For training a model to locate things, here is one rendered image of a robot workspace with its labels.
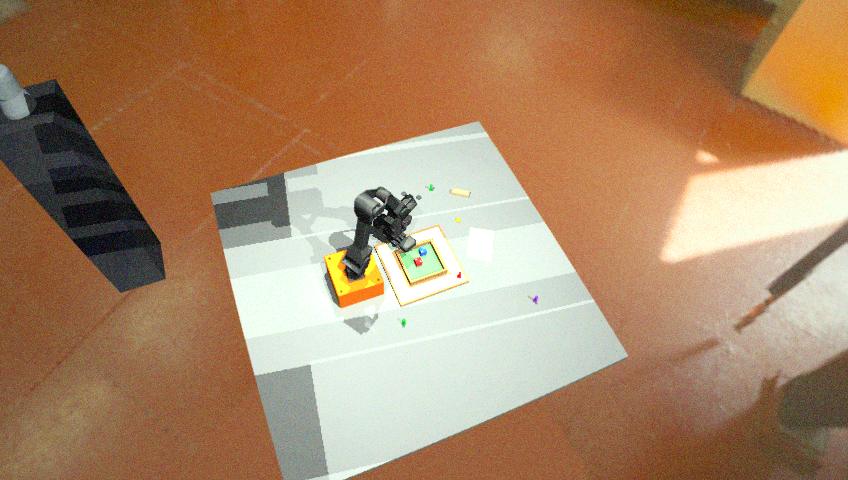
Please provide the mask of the green tray with tan rim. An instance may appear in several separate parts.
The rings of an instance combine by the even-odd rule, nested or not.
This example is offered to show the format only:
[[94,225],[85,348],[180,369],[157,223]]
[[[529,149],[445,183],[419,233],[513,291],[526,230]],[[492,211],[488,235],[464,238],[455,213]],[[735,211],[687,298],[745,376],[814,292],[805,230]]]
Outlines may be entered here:
[[[399,248],[399,244],[393,247],[391,242],[377,246],[402,303],[466,280],[439,227],[410,236],[416,240],[416,245],[407,253]],[[392,252],[395,251],[410,286],[417,284],[448,271],[432,238],[451,274],[408,289]],[[427,255],[420,256],[418,250],[424,246]],[[423,264],[416,267],[414,259],[418,257],[421,257]],[[457,278],[459,272],[462,273],[460,279]]]

